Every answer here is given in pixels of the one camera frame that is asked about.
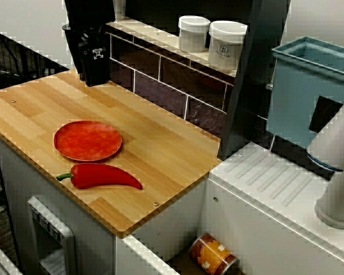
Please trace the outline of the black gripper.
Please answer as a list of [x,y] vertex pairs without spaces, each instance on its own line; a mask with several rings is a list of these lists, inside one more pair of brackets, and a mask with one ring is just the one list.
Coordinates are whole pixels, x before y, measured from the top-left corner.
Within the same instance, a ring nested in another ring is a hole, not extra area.
[[99,27],[62,26],[73,63],[89,87],[108,82],[108,48],[105,32]]

